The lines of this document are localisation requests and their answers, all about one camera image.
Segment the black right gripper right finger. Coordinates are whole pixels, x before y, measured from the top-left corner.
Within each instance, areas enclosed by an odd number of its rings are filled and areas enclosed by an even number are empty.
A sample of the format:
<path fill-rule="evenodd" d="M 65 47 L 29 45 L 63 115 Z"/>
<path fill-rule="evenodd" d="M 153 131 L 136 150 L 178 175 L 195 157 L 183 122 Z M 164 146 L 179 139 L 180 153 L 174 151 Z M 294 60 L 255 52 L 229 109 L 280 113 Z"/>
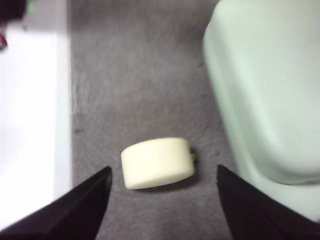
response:
<path fill-rule="evenodd" d="M 235 240 L 318 240 L 320 225 L 273 200 L 224 165 L 216 170 L 220 204 Z"/>

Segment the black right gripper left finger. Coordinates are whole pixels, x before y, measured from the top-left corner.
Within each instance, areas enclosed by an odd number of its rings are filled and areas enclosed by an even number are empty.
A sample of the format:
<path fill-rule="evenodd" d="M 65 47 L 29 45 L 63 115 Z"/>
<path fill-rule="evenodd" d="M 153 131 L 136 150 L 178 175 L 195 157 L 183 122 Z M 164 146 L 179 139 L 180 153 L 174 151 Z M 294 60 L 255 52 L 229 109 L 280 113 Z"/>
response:
<path fill-rule="evenodd" d="M 1 230 L 2 240 L 94 240 L 112 188 L 107 166 L 49 205 Z"/>

